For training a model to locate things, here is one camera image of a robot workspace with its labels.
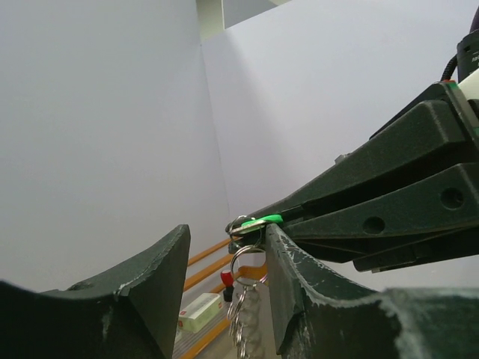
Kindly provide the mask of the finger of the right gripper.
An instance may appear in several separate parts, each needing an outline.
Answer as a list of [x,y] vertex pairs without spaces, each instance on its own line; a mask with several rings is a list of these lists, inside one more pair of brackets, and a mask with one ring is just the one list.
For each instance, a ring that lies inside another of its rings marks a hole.
[[455,165],[383,196],[284,225],[317,259],[388,271],[478,254],[478,164]]

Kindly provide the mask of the green tagged key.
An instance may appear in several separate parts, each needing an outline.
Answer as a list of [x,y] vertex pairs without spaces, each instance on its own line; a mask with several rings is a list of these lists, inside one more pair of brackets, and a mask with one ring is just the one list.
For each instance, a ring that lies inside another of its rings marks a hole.
[[282,224],[283,222],[284,219],[280,214],[266,215],[261,218],[240,215],[225,228],[225,232],[230,238],[228,249],[231,253],[234,253],[243,247],[239,240],[249,233],[261,231],[268,224]]

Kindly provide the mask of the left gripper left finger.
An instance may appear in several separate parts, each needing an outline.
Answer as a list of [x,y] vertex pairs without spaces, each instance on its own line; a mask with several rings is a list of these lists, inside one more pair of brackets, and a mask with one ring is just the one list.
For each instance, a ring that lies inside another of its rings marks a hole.
[[2,358],[171,358],[190,229],[66,290],[1,282]]

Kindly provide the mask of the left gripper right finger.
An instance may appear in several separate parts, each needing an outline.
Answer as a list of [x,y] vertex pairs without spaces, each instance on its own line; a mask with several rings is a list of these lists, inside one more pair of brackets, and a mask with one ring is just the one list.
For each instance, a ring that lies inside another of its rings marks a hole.
[[478,290],[377,292],[265,230],[275,350],[283,358],[476,358]]

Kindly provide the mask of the red handled key organizer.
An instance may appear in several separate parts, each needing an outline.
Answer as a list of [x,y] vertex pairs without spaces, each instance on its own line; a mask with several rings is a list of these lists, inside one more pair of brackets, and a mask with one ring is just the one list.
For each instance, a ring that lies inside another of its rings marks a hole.
[[230,322],[228,334],[233,341],[237,358],[265,358],[265,349],[260,329],[261,296],[259,286],[267,281],[267,270],[262,266],[240,269],[237,260],[246,254],[263,253],[259,245],[240,248],[231,260],[234,283],[238,293],[228,309]]

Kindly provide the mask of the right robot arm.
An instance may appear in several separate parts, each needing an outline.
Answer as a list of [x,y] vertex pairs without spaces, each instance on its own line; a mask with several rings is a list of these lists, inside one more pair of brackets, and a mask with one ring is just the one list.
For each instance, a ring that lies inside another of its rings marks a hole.
[[302,250],[358,271],[387,271],[478,253],[478,25],[442,78],[339,163],[254,212],[281,217]]

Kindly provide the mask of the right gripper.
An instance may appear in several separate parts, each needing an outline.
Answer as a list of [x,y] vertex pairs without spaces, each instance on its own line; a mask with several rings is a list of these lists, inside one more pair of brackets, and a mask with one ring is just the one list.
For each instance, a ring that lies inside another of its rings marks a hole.
[[342,162],[252,215],[319,217],[390,194],[455,164],[476,162],[478,116],[472,103],[452,82],[432,84]]

